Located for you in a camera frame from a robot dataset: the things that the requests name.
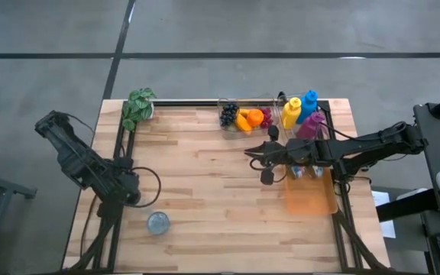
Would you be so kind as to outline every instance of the purple bottle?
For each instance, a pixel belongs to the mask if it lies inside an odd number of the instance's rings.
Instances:
[[[322,129],[320,122],[324,120],[324,115],[319,112],[313,112],[308,118],[305,119],[302,126],[296,132],[296,137],[310,140],[317,138],[317,134],[319,134],[320,130]]]

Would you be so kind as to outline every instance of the translucent orange tray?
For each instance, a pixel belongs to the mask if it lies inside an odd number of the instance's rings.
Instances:
[[[288,213],[328,215],[337,212],[338,206],[330,169],[325,168],[323,176],[319,178],[313,179],[305,174],[293,180],[287,176],[284,182]]]

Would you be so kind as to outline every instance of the blue bottle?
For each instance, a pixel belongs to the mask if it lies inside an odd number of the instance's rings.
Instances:
[[[305,118],[308,118],[317,109],[317,95],[316,91],[309,90],[305,96],[302,97],[302,113],[296,119],[297,124],[302,124]]]

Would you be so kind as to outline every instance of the table leg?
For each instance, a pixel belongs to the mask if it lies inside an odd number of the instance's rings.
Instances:
[[[433,189],[417,193],[413,196],[376,207],[380,222],[393,220],[406,215],[417,214],[425,210],[438,210]]]

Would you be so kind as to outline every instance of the butcher block tabletop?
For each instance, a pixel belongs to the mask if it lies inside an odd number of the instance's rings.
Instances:
[[[356,136],[349,101],[327,100],[334,127]],[[122,103],[103,101],[92,142],[92,148],[103,158],[113,156]],[[288,214],[283,183],[265,186],[259,180],[259,171],[249,167],[244,149],[267,139],[268,136],[224,139],[216,107],[156,106],[154,117],[138,126],[133,159],[134,166],[157,172],[162,192],[150,207],[125,208],[115,272],[340,271],[331,216]],[[144,204],[155,197],[157,181],[147,171],[138,173],[143,196],[140,204]],[[79,196],[64,267],[79,259],[93,196],[91,189]],[[349,198],[356,231],[377,259],[389,266],[368,181],[353,181]],[[87,229],[85,250],[99,229],[97,205]],[[165,235],[153,236],[147,230],[147,218],[155,211],[166,213],[171,220]],[[345,246],[351,266],[347,235]],[[103,256],[108,258],[106,244]]]

